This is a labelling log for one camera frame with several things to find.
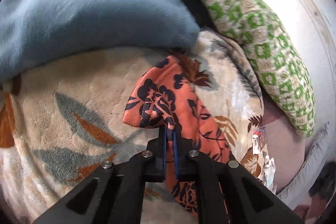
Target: green square pattern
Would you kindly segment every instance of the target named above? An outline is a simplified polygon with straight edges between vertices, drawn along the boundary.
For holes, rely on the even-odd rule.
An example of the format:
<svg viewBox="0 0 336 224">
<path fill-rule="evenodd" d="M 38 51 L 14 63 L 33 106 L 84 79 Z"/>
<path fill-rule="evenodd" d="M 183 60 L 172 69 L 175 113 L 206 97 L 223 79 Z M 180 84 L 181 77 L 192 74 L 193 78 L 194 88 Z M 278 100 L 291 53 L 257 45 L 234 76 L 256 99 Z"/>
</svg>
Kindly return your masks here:
<svg viewBox="0 0 336 224">
<path fill-rule="evenodd" d="M 263 0 L 201 1 L 218 31 L 242 45 L 259 81 L 272 91 L 269 95 L 298 135 L 309 137 L 316 122 L 311 79 L 276 13 Z"/>
</svg>

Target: bolt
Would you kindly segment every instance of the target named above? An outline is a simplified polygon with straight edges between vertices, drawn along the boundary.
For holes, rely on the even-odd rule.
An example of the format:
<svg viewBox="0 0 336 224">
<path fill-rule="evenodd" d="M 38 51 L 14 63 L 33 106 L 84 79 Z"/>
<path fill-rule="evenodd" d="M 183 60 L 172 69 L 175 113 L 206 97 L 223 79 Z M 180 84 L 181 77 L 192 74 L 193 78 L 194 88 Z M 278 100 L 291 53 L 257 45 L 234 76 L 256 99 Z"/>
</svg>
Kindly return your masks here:
<svg viewBox="0 0 336 224">
<path fill-rule="evenodd" d="M 153 156 L 153 152 L 150 150 L 145 150 L 144 152 L 142 152 L 142 156 L 144 158 L 150 158 L 151 156 Z"/>
<path fill-rule="evenodd" d="M 236 162 L 235 160 L 230 160 L 229 161 L 229 166 L 231 168 L 237 168 L 239 166 L 238 162 Z"/>
<path fill-rule="evenodd" d="M 105 160 L 102 164 L 101 167 L 103 167 L 104 169 L 109 169 L 113 166 L 113 162 L 109 161 L 109 160 Z"/>
<path fill-rule="evenodd" d="M 189 156 L 190 157 L 197 157 L 200 153 L 197 150 L 190 150 Z"/>
</svg>

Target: blue blanket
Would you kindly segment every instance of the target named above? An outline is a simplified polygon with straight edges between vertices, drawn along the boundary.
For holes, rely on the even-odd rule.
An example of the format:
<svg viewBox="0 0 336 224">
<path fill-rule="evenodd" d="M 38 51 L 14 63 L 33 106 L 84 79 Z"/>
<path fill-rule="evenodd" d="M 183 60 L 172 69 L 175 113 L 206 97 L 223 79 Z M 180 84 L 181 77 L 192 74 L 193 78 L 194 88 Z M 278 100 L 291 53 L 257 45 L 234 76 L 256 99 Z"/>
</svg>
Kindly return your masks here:
<svg viewBox="0 0 336 224">
<path fill-rule="evenodd" d="M 0 81 L 86 50 L 190 47 L 198 32 L 181 0 L 2 0 Z"/>
</svg>

